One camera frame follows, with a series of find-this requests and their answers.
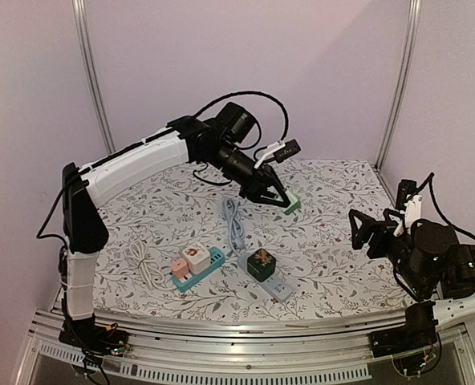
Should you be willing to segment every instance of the floral tablecloth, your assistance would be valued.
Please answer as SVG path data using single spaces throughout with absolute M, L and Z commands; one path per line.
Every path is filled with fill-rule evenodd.
M 281 209 L 238 197 L 239 186 L 196 180 L 199 166 L 185 165 L 145 180 L 108 202 L 100 212 L 110 239 L 95 273 L 95 308 L 133 315 L 220 322 L 343 317 L 406 307 L 385 259 L 370 261 L 351 249 L 347 213 L 380 217 L 389 200 L 367 162 L 291 160 L 274 167 L 302 208 Z M 218 180 L 216 170 L 202 176 Z M 229 251 L 222 197 L 235 197 L 250 252 L 263 247 L 277 258 L 277 272 L 293 288 L 278 303 L 237 267 Z M 179 252 L 200 241 L 225 252 L 226 263 L 185 294 L 149 290 L 128 260 L 128 247 L 146 241 L 168 271 Z

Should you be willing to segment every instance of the pink plug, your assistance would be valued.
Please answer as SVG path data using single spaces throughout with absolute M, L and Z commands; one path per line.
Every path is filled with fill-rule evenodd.
M 184 259 L 177 259 L 172 263 L 172 273 L 176 279 L 182 279 L 189 274 L 188 262 Z

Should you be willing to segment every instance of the teal power strip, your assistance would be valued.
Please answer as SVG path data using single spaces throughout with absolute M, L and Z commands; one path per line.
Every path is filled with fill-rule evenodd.
M 191 278 L 185 282 L 181 282 L 176 277 L 172 276 L 172 282 L 181 293 L 191 289 L 198 282 L 210 275 L 214 270 L 225 263 L 225 255 L 219 250 L 218 247 L 211 247 L 209 252 L 211 253 L 211 266 L 202 271 L 200 274 L 192 274 Z

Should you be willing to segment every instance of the white wall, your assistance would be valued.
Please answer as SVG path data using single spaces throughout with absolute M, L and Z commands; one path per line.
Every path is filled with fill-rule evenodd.
M 71 2 L 0 2 L 0 384 L 58 287 L 59 243 L 35 234 L 61 168 L 103 155 Z
M 423 2 L 416 51 L 384 175 L 434 171 L 437 200 L 475 233 L 475 2 Z M 425 215 L 437 219 L 427 195 Z
M 88 2 L 116 145 L 224 93 L 255 89 L 285 103 L 301 157 L 374 160 L 400 68 L 408 3 Z M 255 97 L 239 103 L 262 122 L 264 143 L 280 136 L 276 106 Z

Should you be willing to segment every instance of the white cube charger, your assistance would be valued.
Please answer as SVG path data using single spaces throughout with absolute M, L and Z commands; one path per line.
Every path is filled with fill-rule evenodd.
M 192 274 L 200 274 L 211 266 L 211 253 L 200 242 L 183 249 L 181 256 L 188 262 L 189 271 Z

